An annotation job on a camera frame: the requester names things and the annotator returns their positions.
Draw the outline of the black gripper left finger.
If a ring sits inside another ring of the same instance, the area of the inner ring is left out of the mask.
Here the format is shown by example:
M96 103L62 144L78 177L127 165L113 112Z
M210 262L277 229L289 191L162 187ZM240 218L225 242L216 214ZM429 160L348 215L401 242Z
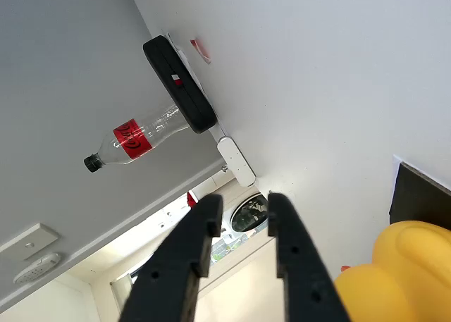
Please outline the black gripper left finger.
M193 321L199 282L221 235L223 198L209 194L179 221L138 272L120 321Z

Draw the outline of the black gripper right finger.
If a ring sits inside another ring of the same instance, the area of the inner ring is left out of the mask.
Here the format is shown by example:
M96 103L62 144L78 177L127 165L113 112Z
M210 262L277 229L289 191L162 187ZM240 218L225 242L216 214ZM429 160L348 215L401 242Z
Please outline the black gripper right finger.
M268 235L276 239L286 321L349 321L333 281L292 202L268 194Z

